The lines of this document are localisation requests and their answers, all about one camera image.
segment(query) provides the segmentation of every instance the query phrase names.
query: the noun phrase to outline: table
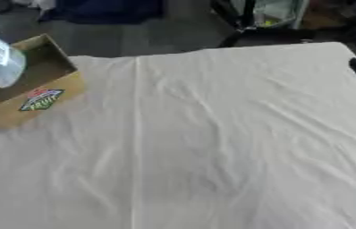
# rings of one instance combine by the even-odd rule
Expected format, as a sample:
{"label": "table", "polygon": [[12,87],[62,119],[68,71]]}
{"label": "table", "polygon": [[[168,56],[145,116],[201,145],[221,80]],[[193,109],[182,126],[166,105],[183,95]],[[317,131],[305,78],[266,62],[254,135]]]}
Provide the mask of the table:
{"label": "table", "polygon": [[88,91],[0,131],[0,228],[356,229],[353,56],[73,57]]}

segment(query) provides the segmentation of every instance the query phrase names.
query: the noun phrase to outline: cardboard box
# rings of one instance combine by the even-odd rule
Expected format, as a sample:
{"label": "cardboard box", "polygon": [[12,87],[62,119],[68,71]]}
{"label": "cardboard box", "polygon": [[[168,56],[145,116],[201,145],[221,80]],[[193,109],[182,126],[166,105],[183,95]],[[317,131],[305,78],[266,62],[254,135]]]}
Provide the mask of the cardboard box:
{"label": "cardboard box", "polygon": [[19,125],[84,91],[76,67],[48,36],[16,43],[27,57],[27,67],[11,87],[0,89],[0,127]]}

